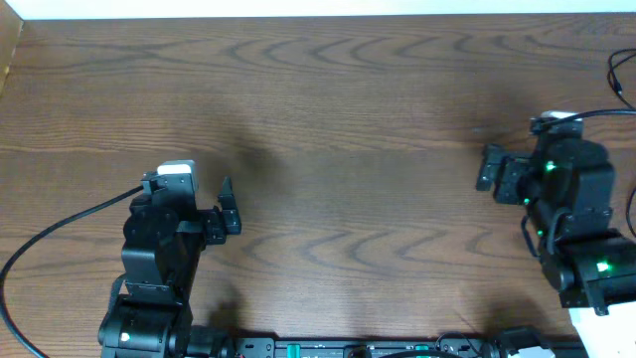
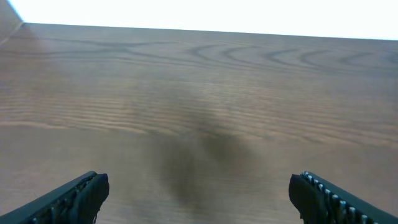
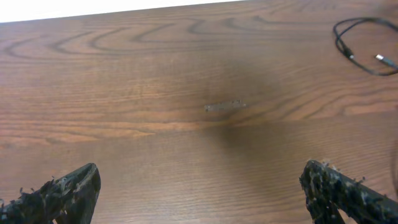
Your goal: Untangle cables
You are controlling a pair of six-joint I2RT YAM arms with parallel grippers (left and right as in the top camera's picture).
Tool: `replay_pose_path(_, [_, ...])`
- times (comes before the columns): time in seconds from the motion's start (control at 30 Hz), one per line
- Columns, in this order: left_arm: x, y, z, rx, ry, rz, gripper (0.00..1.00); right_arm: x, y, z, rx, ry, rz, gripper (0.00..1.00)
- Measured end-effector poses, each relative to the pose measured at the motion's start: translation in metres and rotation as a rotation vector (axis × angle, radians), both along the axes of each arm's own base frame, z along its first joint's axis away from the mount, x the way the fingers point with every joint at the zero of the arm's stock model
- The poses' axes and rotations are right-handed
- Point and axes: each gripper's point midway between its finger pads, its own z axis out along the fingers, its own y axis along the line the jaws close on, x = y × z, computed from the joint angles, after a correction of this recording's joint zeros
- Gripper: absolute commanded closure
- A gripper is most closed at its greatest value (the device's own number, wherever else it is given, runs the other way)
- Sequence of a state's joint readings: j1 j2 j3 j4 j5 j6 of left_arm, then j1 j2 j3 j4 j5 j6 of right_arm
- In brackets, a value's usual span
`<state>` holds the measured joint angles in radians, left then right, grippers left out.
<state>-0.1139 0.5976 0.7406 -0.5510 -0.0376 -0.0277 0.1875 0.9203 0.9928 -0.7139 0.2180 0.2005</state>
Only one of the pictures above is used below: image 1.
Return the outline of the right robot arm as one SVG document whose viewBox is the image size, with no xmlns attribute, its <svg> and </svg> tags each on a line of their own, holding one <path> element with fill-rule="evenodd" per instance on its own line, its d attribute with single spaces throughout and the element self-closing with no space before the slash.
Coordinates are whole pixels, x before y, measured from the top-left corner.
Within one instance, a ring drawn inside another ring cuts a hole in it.
<svg viewBox="0 0 636 358">
<path fill-rule="evenodd" d="M 559 137 L 531 153 L 486 145 L 476 183 L 525 208 L 529 251 L 590 357 L 635 354 L 635 243 L 610 225 L 614 177 L 602 145 Z"/>
</svg>

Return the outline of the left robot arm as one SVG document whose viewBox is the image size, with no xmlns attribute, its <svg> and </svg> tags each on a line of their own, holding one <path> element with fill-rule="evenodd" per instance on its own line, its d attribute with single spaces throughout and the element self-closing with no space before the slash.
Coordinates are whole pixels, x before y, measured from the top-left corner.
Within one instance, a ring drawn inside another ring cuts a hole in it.
<svg viewBox="0 0 636 358">
<path fill-rule="evenodd" d="M 98 330 L 108 358 L 232 357 L 235 345 L 218 329 L 196 326 L 190 305 L 201 253 L 241 232 L 232 181 L 211 209 L 196 204 L 191 174 L 151 172 L 129 205 L 121 258 Z"/>
</svg>

